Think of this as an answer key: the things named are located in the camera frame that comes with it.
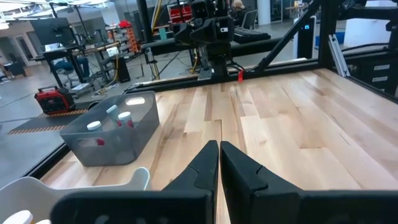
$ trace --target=clear plastic bin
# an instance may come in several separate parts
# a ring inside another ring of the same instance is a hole
[[[113,105],[120,113],[131,113],[134,128],[115,127],[106,112]],[[87,130],[93,121],[100,121],[103,131]],[[72,121],[60,135],[84,166],[115,166],[136,160],[158,126],[155,93],[148,91],[105,99]]]

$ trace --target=red label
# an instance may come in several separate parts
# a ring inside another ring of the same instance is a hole
[[[238,73],[238,82],[243,82],[243,70]]]

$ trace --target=wooden tabletop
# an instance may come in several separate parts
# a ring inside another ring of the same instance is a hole
[[[160,190],[215,139],[303,189],[398,189],[398,105],[329,70],[165,91],[157,107],[160,126],[135,162],[83,167],[69,153],[42,181],[122,184],[144,166]],[[221,182],[217,209],[228,223]]]

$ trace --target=yellow and black tape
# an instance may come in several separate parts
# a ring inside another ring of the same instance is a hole
[[[46,128],[30,128],[30,129],[21,129],[21,130],[12,130],[8,134],[24,134],[24,133],[37,133],[42,131],[54,131],[64,129],[66,125],[54,126],[54,127],[46,127]]]
[[[86,112],[87,112],[87,110],[75,110],[75,111],[57,113],[57,114],[45,114],[45,113],[42,113],[42,114],[38,115],[38,118],[49,118],[49,117],[55,117],[55,116],[68,116],[68,115],[74,115],[74,114],[83,114],[83,113],[86,113]]]

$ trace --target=white bottle cap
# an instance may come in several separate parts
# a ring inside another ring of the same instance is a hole
[[[33,215],[31,212],[28,210],[23,210],[11,215],[2,224],[30,224],[32,220]]]
[[[36,224],[51,224],[51,221],[50,220],[42,220]]]
[[[106,112],[107,112],[107,113],[110,113],[110,112],[116,110],[117,108],[118,108],[118,106],[113,105],[113,106],[111,106],[109,109],[107,109]]]
[[[131,113],[130,112],[123,112],[121,114],[119,114],[118,118],[120,120],[125,120],[125,119],[130,119],[131,118]]]
[[[87,124],[87,129],[89,131],[95,130],[97,128],[101,127],[101,122],[100,121],[94,121],[91,122],[90,124]]]

